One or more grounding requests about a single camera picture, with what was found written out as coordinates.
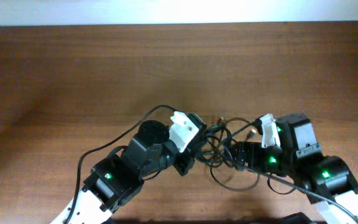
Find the white wall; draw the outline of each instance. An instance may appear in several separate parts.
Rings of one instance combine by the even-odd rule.
[[[358,0],[0,0],[0,26],[358,21]]]

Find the wooden tabletop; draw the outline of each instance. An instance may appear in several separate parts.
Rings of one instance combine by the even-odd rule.
[[[82,153],[162,103],[208,124],[304,112],[324,153],[343,158],[358,181],[358,22],[0,27],[0,223],[52,221],[73,197]],[[151,118],[170,124],[169,116]],[[85,159],[83,179],[108,152]],[[232,187],[254,181],[247,172],[217,173]],[[185,177],[163,171],[113,217],[296,212],[321,220],[299,192],[277,195],[264,178],[254,190],[231,192],[196,163]]]

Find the wooden table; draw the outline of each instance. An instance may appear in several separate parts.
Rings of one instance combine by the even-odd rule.
[[[49,223],[73,197],[80,155],[162,103],[209,124],[305,112],[324,153],[343,158],[358,180],[358,22],[0,27],[0,223]],[[151,118],[169,124],[170,115]],[[90,155],[83,177],[108,152]],[[234,187],[254,178],[218,172]],[[196,164],[186,177],[162,172],[114,218],[296,212],[321,219],[299,192],[277,195],[265,179],[230,192]]]

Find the green led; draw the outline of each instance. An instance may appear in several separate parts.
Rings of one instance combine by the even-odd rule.
[[[107,173],[106,175],[104,175],[104,177],[105,177],[106,179],[111,179],[111,178],[112,178],[112,175],[109,174],[109,173]]]
[[[327,172],[327,171],[324,171],[324,172],[322,173],[322,175],[323,175],[324,178],[328,178],[328,177],[331,176],[331,175],[329,174],[329,172]]]
[[[270,163],[277,163],[277,160],[276,160],[276,158],[274,158],[273,156],[271,156],[270,159],[269,159],[269,162],[270,162]]]

